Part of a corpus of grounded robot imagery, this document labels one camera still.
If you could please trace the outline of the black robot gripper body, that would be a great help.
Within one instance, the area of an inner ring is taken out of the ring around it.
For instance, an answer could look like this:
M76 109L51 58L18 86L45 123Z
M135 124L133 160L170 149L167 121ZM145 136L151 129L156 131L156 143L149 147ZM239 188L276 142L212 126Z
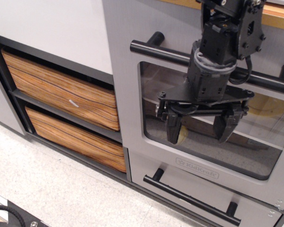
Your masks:
M184 116L213 116L215 123L238 123L255 94L228 85L236 67L237 61L218 64L192 59L184 84L157 94L156 115L167 123L180 122Z

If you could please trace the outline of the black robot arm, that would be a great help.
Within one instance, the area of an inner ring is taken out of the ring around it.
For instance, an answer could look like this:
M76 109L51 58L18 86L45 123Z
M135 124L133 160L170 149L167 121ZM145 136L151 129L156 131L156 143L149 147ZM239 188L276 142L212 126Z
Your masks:
M254 93L238 88L251 75L251 55L261 51L263 0L202 1L202 38L193 43L183 85L158 93L156 114L167 139L178 142L184 116L213 116L224 143L248 111Z

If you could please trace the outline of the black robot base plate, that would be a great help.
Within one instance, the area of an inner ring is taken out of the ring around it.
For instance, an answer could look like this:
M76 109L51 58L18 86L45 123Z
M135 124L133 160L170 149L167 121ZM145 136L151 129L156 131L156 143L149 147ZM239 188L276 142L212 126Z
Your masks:
M23 218L26 227L49 227L45 222L30 214L26 210L20 208L18 205L11 201L7 203L8 207L16 210L19 215ZM20 227L21 224L19 220L10 212L8 212L8 227Z

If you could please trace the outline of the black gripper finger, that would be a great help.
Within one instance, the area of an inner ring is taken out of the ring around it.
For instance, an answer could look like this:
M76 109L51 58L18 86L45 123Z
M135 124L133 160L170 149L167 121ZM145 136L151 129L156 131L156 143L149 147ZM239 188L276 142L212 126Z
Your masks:
M225 143L232 135L243 115L241 107L221 109L215 116L213 131L219 144Z
M172 144L177 144L182 117L175 112L168 112L166 120L167 139Z

